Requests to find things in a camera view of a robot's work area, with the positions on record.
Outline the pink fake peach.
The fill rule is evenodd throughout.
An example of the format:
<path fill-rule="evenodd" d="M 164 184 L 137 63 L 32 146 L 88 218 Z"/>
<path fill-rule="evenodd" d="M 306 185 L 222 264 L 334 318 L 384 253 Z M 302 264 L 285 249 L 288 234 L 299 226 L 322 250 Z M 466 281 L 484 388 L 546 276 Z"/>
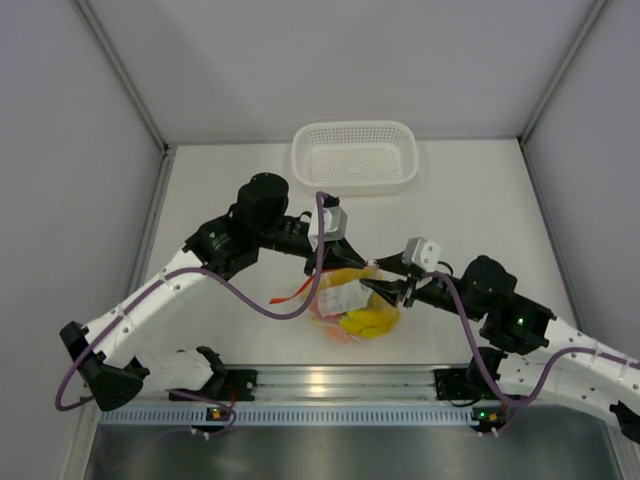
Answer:
<path fill-rule="evenodd" d="M 313 298 L 309 306 L 309 311 L 315 320 L 327 321 L 331 317 L 328 304 L 320 295 L 316 295 Z"/>

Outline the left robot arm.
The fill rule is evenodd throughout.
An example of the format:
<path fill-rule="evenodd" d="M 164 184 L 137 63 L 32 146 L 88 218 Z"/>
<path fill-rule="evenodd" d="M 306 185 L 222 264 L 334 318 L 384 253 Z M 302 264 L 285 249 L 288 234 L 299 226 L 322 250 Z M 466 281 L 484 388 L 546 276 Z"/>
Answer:
<path fill-rule="evenodd" d="M 309 307 L 276 313 L 251 300 L 230 279 L 253 266 L 261 250 L 304 259 L 304 273 L 316 293 L 324 272 L 363 269 L 366 260 L 346 238 L 347 215 L 340 200 L 319 191 L 315 206 L 287 215 L 289 185 L 274 173 L 259 173 L 238 191 L 226 214 L 203 223 L 170 262 L 146 284 L 106 314 L 86 324 L 70 322 L 60 331 L 72 365 L 55 396 L 59 411 L 71 377 L 80 375 L 90 394 L 75 407 L 94 401 L 103 412 L 123 407 L 144 392 L 167 391 L 183 399 L 215 399 L 226 386 L 227 370 L 209 347 L 179 350 L 143 359 L 141 348 L 214 281 L 259 314 L 292 320 Z"/>

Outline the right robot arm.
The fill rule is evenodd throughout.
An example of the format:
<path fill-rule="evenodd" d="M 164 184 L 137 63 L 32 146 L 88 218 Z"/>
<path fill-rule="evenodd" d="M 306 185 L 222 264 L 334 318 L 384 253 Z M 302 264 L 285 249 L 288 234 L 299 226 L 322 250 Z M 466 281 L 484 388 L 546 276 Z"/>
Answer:
<path fill-rule="evenodd" d="M 522 409 L 555 403 L 639 440 L 639 362 L 589 337 L 549 308 L 517 293 L 515 276 L 481 255 L 461 277 L 416 267 L 395 281 L 363 280 L 392 306 L 419 302 L 459 316 L 472 351 L 466 373 L 475 395 Z"/>

